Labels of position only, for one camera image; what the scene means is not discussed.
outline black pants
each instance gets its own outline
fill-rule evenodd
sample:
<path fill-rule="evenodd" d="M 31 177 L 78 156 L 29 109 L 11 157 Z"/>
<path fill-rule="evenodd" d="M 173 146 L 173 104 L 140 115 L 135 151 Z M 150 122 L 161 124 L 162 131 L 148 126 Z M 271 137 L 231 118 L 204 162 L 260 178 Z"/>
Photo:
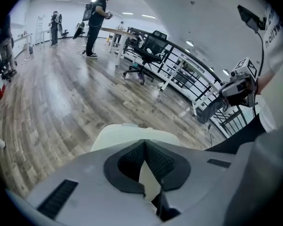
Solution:
<path fill-rule="evenodd" d="M 264 133 L 265 130 L 260 122 L 259 115 L 245 127 L 233 134 L 230 138 L 213 146 L 206 151 L 218 152 L 218 153 L 229 153 L 236 154 L 239 147 L 247 142 L 253 142 L 259 135 Z"/>
<path fill-rule="evenodd" d="M 88 31 L 88 40 L 87 40 L 87 45 L 86 45 L 86 55 L 90 56 L 92 55 L 92 48 L 93 45 L 99 35 L 100 32 L 100 27 L 90 27 L 89 26 L 89 31 Z"/>
<path fill-rule="evenodd" d="M 116 34 L 115 37 L 114 37 L 114 41 L 113 41 L 113 42 L 115 43 L 115 41 L 116 41 L 117 38 L 118 38 L 117 43 L 119 43 L 119 41 L 121 40 L 121 37 L 122 37 L 121 35 Z"/>
<path fill-rule="evenodd" d="M 58 43 L 58 27 L 51 29 L 51 44 L 57 44 Z"/>

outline black railing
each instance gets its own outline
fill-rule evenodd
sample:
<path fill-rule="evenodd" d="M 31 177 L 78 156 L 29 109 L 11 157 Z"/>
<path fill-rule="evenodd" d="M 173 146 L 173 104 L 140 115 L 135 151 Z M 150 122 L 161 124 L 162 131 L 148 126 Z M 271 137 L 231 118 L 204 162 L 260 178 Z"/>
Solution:
<path fill-rule="evenodd" d="M 148 34 L 150 34 L 149 32 L 135 28 L 128 28 L 128 32 L 133 33 L 137 36 L 140 35 L 143 40 L 145 40 Z M 183 48 L 177 46 L 176 44 L 170 41 L 167 42 L 168 45 L 162 53 L 163 57 L 161 62 L 151 63 L 151 67 L 153 65 L 153 68 L 149 70 L 152 73 L 162 78 L 163 80 L 167 80 L 168 78 L 170 78 L 179 63 L 182 61 L 182 57 L 184 57 L 189 61 L 189 63 L 192 63 L 195 67 L 197 67 L 199 71 L 208 73 L 207 76 L 211 76 L 211 83 L 213 83 L 216 87 L 221 86 L 221 80 L 202 61 L 200 61 L 192 54 L 186 52 Z M 134 54 L 132 48 L 133 45 L 135 45 L 134 41 L 128 39 L 125 44 L 124 53 L 128 55 L 130 55 L 130 53 Z M 205 81 L 201 75 L 194 71 L 193 68 L 188 66 L 187 62 L 184 62 L 183 67 L 177 72 L 176 75 L 174 75 L 172 82 L 174 84 L 170 85 L 177 89 L 179 93 L 181 93 L 188 99 L 193 96 L 195 102 L 202 99 L 203 96 L 205 96 L 211 89 L 210 83 Z M 198 107 L 198 110 L 204 109 L 206 106 L 208 106 L 208 103 L 212 102 L 215 98 L 217 98 L 217 96 L 217 93 L 213 93 L 206 100 L 206 102 L 202 103 L 202 105 Z M 223 128 L 226 133 L 231 136 L 237 131 L 241 130 L 247 124 L 243 112 L 241 111 L 239 106 L 232 108 L 232 111 L 230 113 L 223 112 L 222 109 L 220 109 L 217 113 L 214 114 L 213 118 L 214 119 L 211 118 L 211 121 L 223 133 L 224 136 L 226 136 L 226 134 L 221 130 L 221 128 Z"/>

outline sneaker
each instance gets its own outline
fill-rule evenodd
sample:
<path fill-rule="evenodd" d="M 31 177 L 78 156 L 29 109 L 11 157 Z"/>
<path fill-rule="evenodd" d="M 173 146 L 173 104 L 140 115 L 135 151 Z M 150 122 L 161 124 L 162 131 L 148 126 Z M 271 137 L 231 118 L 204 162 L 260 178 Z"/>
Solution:
<path fill-rule="evenodd" d="M 97 55 L 95 55 L 95 54 L 92 54 L 92 55 L 89 55 L 89 56 L 88 56 L 88 55 L 86 55 L 86 57 L 87 57 L 87 58 L 97 58 L 98 56 L 97 56 Z"/>

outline standing man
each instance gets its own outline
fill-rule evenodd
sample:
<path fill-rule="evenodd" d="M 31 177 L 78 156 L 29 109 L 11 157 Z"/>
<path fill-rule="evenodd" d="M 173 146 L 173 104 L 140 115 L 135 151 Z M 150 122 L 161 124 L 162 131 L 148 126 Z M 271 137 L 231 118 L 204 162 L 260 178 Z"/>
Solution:
<path fill-rule="evenodd" d="M 117 26 L 117 30 L 119 30 L 119 31 L 124 31 L 125 30 L 125 28 L 124 28 L 124 22 L 121 22 L 118 26 Z M 118 38 L 118 40 L 117 40 L 117 43 L 119 43 L 119 41 L 121 40 L 121 35 L 120 34 L 116 34 L 115 35 L 115 38 L 114 38 L 114 43 L 115 43 L 115 41 L 117 40 L 117 38 Z"/>
<path fill-rule="evenodd" d="M 0 55 L 2 60 L 7 60 L 8 70 L 15 69 L 15 59 L 13 55 L 12 39 L 10 28 L 10 15 L 8 14 L 0 28 Z"/>
<path fill-rule="evenodd" d="M 91 16 L 88 22 L 89 31 L 86 45 L 87 58 L 97 58 L 97 55 L 92 52 L 93 45 L 98 37 L 104 18 L 110 19 L 112 17 L 112 14 L 106 13 L 106 3 L 108 1 L 109 0 L 96 0 L 93 3 Z"/>
<path fill-rule="evenodd" d="M 54 11 L 51 16 L 51 21 L 48 26 L 51 25 L 51 45 L 58 45 L 58 23 L 56 20 L 58 19 L 58 12 Z"/>

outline ladder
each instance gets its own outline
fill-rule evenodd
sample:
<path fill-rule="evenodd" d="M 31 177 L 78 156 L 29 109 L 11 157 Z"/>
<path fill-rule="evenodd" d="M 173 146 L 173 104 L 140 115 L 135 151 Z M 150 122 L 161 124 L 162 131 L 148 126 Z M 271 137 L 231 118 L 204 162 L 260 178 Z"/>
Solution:
<path fill-rule="evenodd" d="M 35 37 L 35 45 L 37 45 L 37 43 L 44 43 L 44 41 L 42 41 L 41 37 L 42 37 L 42 31 L 43 31 L 43 20 L 44 20 L 44 16 L 38 16 L 37 19 L 37 28 L 36 28 L 36 37 Z"/>

